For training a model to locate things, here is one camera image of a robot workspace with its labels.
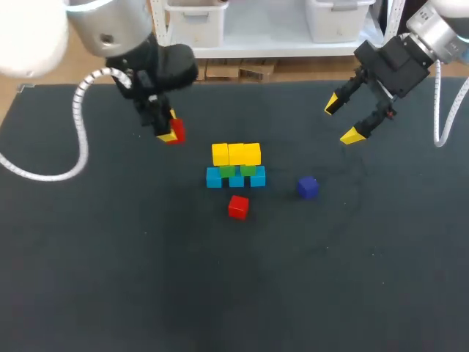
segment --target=white storage bin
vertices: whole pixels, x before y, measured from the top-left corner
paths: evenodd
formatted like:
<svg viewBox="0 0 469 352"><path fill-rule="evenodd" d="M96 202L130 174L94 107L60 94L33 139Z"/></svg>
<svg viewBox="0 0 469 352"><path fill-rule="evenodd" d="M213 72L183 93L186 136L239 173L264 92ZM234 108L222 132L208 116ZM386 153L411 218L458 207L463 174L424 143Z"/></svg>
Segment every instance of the white storage bin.
<svg viewBox="0 0 469 352"><path fill-rule="evenodd" d="M173 36L194 48L223 45L227 1L166 0Z"/></svg>
<svg viewBox="0 0 469 352"><path fill-rule="evenodd" d="M315 43L354 42L376 0L306 0L306 17Z"/></svg>

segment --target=white shelf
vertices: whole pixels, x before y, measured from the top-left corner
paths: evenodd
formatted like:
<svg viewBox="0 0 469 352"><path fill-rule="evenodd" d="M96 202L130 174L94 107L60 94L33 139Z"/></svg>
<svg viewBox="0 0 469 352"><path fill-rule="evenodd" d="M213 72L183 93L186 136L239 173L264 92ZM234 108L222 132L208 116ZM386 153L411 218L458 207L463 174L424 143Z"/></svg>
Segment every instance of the white shelf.
<svg viewBox="0 0 469 352"><path fill-rule="evenodd" d="M169 24L171 44L187 43L183 33ZM230 0L226 11L225 40L221 47L194 48L199 59L345 56L369 40L383 45L384 37L369 13L360 39L351 43L319 44L311 41L304 0Z"/></svg>

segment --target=floor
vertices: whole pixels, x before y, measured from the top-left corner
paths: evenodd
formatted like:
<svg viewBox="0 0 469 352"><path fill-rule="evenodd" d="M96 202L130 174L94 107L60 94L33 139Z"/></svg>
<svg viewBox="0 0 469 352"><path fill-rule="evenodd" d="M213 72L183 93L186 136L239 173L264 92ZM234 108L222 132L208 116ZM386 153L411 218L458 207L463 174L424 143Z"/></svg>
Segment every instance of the floor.
<svg viewBox="0 0 469 352"><path fill-rule="evenodd" d="M0 76L0 123L17 94L18 85L76 84L89 72L102 66L103 59L88 54L72 30L64 60L46 77L25 81ZM352 56L285 59L278 64L272 81L344 80L352 75L356 66L357 62ZM443 75L468 77L469 66L454 63L443 68ZM102 78L99 83L111 83L111 79Z"/></svg>

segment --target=dark blue cube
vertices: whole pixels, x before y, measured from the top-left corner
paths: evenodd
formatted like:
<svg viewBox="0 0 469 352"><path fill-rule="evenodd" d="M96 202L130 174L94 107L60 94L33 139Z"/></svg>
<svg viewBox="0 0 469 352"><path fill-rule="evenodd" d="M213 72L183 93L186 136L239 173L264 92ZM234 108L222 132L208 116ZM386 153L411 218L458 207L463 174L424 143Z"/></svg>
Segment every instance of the dark blue cube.
<svg viewBox="0 0 469 352"><path fill-rule="evenodd" d="M304 199L316 198L320 193L320 185L314 177L304 177L298 181L297 190Z"/></svg>

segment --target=red block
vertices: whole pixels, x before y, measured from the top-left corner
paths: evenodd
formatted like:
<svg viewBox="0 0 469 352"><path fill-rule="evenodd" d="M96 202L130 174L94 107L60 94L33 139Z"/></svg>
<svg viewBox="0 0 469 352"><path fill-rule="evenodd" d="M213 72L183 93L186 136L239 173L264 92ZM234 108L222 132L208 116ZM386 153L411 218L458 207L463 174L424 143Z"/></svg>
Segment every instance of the red block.
<svg viewBox="0 0 469 352"><path fill-rule="evenodd" d="M232 218L245 220L248 216L249 199L233 196L228 205L228 215Z"/></svg>
<svg viewBox="0 0 469 352"><path fill-rule="evenodd" d="M177 141L170 141L167 144L179 144L185 142L185 128L184 123L181 119L172 119L169 121L171 124L171 128L173 129L174 133L176 134Z"/></svg>

